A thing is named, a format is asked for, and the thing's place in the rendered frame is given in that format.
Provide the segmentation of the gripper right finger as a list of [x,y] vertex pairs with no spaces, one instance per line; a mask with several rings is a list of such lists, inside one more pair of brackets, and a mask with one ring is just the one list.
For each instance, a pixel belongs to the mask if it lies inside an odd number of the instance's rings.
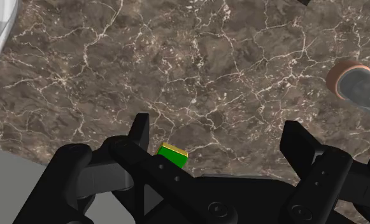
[[351,202],[370,223],[370,159],[363,164],[321,144],[291,120],[284,124],[280,151],[300,178],[281,209],[282,224],[354,224],[334,210],[340,200]]

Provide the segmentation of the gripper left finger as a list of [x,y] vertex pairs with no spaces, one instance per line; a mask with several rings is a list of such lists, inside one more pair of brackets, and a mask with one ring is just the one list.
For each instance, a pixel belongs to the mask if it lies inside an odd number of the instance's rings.
[[147,152],[149,116],[138,114],[126,136],[98,150],[61,146],[13,224],[94,224],[86,211],[111,192],[136,224],[238,224],[232,202],[210,178],[194,178],[162,155]]

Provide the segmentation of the green block with yellow top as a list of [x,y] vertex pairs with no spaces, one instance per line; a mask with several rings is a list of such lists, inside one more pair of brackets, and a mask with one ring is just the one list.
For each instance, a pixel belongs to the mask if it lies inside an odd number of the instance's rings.
[[183,168],[189,158],[189,153],[187,151],[175,147],[169,143],[162,143],[156,151],[156,155],[162,155],[179,168]]

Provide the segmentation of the clear jar with brown rim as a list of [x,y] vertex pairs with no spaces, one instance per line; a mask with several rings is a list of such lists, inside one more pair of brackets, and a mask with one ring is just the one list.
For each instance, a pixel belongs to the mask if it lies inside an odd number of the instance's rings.
[[325,77],[327,88],[338,98],[370,111],[370,68],[355,60],[336,63]]

